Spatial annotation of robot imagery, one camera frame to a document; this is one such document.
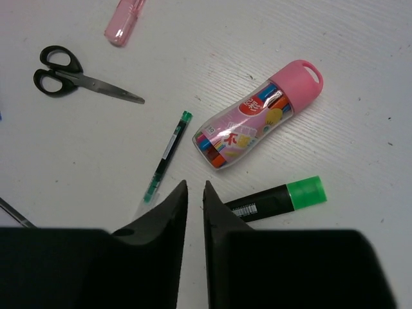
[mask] scissors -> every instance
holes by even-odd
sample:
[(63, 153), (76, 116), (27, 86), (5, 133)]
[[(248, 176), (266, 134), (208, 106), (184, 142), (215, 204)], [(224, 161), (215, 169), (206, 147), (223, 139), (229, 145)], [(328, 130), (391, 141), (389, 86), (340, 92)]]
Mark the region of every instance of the scissors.
[[(69, 56), (70, 63), (67, 66), (63, 66), (61, 64), (50, 62), (49, 57), (54, 53), (65, 53)], [(33, 80), (37, 89), (49, 97), (62, 97), (68, 95), (78, 87), (83, 87), (97, 93), (109, 95), (110, 97), (144, 104), (144, 99), (137, 95), (108, 84), (107, 82), (102, 82), (101, 80), (92, 79), (91, 77), (83, 75), (83, 68), (79, 60), (77, 60), (76, 56), (65, 47), (57, 45), (46, 47), (40, 53), (40, 61), (48, 66), (50, 70), (37, 70), (34, 73)], [(45, 77), (50, 77), (61, 82), (62, 88), (57, 91), (47, 91), (42, 83), (42, 80)]]

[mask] white table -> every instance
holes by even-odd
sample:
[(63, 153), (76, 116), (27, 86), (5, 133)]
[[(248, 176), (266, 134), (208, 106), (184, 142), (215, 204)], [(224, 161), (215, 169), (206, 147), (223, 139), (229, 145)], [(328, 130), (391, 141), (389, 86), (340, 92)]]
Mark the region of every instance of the white table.
[[(117, 1), (0, 4), (0, 196), (40, 227), (113, 231), (135, 212), (186, 109), (194, 118), (159, 190), (163, 199), (189, 185), (179, 308), (207, 307), (206, 180), (229, 201), (317, 174), (328, 203), (252, 226), (362, 231), (411, 308), (412, 1), (148, 0), (123, 49), (103, 36)], [(32, 76), (52, 44), (147, 103), (86, 89), (43, 95)], [(294, 59), (323, 73), (322, 95), (215, 173), (195, 131)]]

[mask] highlighter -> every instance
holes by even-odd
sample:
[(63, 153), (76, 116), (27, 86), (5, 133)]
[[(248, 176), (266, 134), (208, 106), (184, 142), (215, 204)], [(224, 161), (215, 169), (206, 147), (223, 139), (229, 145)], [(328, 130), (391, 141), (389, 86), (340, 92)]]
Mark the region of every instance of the highlighter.
[(245, 222), (297, 211), (327, 201), (319, 176), (280, 185), (226, 203)]
[(111, 44), (125, 46), (146, 0), (120, 0), (104, 36)]

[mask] pink cap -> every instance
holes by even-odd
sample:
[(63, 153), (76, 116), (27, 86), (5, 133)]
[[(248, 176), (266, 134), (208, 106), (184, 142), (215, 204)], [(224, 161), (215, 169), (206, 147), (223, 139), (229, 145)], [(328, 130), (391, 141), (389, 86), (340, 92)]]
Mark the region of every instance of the pink cap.
[[(312, 70), (319, 82), (308, 70)], [(270, 80), (288, 97), (295, 113), (312, 103), (323, 89), (323, 77), (315, 66), (305, 60), (295, 60), (273, 75)]]

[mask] pink marker tube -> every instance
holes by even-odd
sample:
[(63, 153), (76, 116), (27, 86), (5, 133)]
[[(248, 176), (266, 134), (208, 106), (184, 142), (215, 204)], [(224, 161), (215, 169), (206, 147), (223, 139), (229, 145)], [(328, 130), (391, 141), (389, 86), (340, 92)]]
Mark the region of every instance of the pink marker tube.
[(111, 44), (125, 46), (146, 0), (120, 0), (104, 36)]
[(215, 169), (230, 166), (277, 126), (312, 103), (322, 88), (322, 75), (313, 64), (293, 61), (252, 93), (206, 121), (194, 135), (193, 143)]

